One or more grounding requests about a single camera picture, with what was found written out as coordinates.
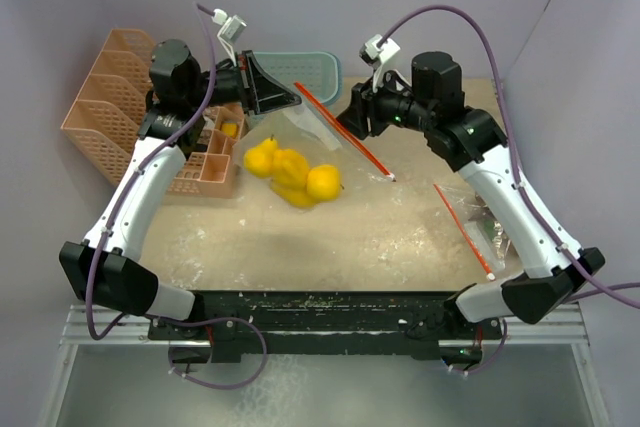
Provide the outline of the yellow fake fruit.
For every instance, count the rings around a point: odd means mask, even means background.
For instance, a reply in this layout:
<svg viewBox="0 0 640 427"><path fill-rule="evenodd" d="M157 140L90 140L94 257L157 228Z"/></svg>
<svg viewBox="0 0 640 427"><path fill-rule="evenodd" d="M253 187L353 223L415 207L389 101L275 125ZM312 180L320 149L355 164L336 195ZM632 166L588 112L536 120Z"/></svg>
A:
<svg viewBox="0 0 640 427"><path fill-rule="evenodd" d="M310 209L317 204L317 201L305 189L290 188L277 182L271 182L269 187L276 195L293 207Z"/></svg>

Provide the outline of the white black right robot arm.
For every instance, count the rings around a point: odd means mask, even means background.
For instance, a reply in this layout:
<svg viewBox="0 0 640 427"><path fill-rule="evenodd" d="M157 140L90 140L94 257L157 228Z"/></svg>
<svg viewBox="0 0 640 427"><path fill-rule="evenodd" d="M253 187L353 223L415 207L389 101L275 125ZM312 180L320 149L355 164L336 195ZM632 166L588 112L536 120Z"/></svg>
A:
<svg viewBox="0 0 640 427"><path fill-rule="evenodd" d="M518 193L507 137L491 114L466 105L462 69L450 54L414 56L409 81L388 68L384 55L361 56L373 74L352 88L340 124L360 140L389 126L423 134L431 151L487 204L522 262L520 274L451 297L444 323L452 336L467 338L480 321L494 317L535 324L584 285L582 271L594 274L604 266L602 252L581 246L537 193L527 200Z"/></svg>

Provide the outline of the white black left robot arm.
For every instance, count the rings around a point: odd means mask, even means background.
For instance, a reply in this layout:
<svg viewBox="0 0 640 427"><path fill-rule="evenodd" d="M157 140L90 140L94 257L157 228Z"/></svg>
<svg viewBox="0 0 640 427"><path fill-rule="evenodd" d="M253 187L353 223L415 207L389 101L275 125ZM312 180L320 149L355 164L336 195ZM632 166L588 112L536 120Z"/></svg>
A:
<svg viewBox="0 0 640 427"><path fill-rule="evenodd" d="M65 243L59 261L76 297L131 315L171 318L184 339L202 334L204 312L194 293L162 283L139 264L151 221L173 179L195 151L209 106L238 102L250 114L300 104L301 98L270 77L251 51L239 62L202 71L182 40L151 52L151 88L132 159L108 206L79 243Z"/></svg>

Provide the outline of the clear zip bag red seal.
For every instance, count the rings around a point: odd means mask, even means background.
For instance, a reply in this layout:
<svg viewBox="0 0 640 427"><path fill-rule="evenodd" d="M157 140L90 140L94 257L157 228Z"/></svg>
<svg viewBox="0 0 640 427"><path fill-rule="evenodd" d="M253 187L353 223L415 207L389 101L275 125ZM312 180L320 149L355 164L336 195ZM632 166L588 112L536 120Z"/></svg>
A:
<svg viewBox="0 0 640 427"><path fill-rule="evenodd" d="M298 151L307 159L310 170L323 164L334 165L340 170L343 187L340 196L333 201L317 201L315 206L363 194L373 187L396 180L391 170L362 141L339 124L337 117L302 83L296 82L294 86L295 92L301 95L301 104L269 113L252 127L234 147L233 161L237 166L250 174L243 166L245 152L273 135L278 141L278 149ZM268 178L255 178L276 195L269 187L271 182L275 182L272 174Z"/></svg>

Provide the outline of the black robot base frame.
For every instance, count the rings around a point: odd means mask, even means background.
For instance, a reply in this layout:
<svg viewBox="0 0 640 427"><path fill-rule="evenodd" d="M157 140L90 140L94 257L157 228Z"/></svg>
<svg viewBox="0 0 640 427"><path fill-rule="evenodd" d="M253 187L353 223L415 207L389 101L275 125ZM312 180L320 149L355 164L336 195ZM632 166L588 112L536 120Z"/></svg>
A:
<svg viewBox="0 0 640 427"><path fill-rule="evenodd" d="M244 354L449 356L440 342L497 340L497 319L469 323L451 313L448 291L199 290L184 327L149 326L153 340L211 341L212 359Z"/></svg>

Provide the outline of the yellow fake bell pepper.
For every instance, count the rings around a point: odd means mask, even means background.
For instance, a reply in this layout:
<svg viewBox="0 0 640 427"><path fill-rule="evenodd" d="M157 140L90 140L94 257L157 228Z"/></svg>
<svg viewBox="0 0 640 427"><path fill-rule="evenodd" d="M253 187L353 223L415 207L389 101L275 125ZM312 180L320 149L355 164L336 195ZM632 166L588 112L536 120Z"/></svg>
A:
<svg viewBox="0 0 640 427"><path fill-rule="evenodd" d="M291 189L304 189L310 171L307 159L294 149L277 149L273 157L272 179Z"/></svg>

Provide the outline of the yellow fake lemon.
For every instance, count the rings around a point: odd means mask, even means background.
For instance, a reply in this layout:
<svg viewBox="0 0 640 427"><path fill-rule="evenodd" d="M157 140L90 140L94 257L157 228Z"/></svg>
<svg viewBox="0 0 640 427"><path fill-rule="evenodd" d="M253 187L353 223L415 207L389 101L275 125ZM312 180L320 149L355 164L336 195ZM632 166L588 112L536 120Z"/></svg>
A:
<svg viewBox="0 0 640 427"><path fill-rule="evenodd" d="M336 200L343 190L340 170L331 164L313 167L307 177L307 194L320 202Z"/></svg>

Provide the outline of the yellow fake pear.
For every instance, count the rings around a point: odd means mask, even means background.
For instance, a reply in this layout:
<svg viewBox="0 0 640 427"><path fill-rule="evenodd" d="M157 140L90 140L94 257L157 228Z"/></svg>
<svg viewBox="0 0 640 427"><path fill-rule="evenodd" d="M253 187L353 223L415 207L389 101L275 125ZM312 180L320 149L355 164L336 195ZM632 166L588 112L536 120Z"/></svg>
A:
<svg viewBox="0 0 640 427"><path fill-rule="evenodd" d="M275 152L279 144L273 135L249 148L243 157L244 168L258 178L268 178L273 171Z"/></svg>

